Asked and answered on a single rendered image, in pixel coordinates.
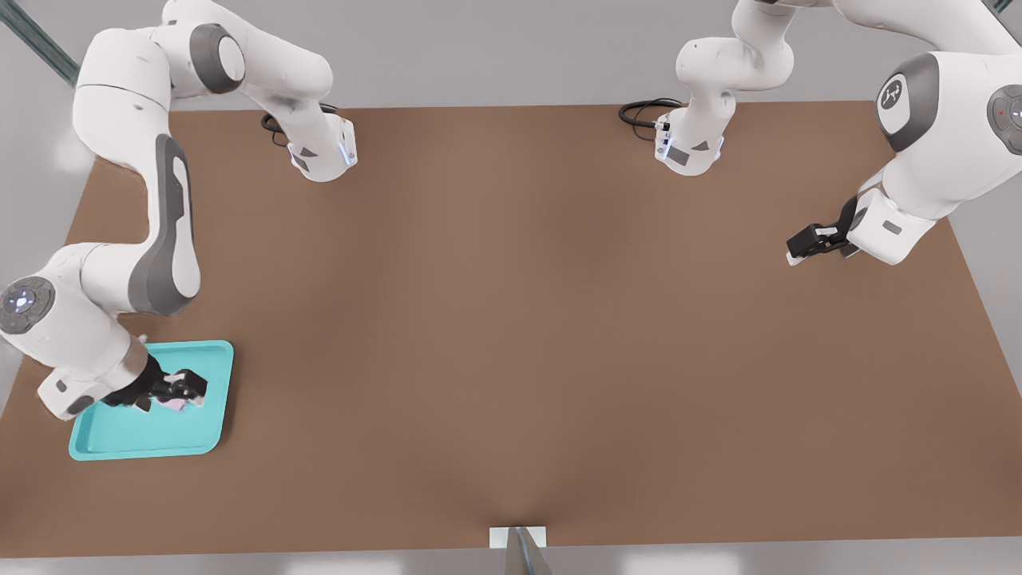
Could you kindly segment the pale blue-green tray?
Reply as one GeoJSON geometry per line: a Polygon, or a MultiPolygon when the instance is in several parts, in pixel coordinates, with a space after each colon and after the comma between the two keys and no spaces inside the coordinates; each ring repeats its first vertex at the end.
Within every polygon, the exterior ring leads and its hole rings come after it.
{"type": "Polygon", "coordinates": [[[187,368],[208,381],[200,406],[110,408],[99,402],[74,419],[67,451],[76,461],[207,454],[219,443],[234,348],[227,341],[149,343],[165,371],[187,368]]]}

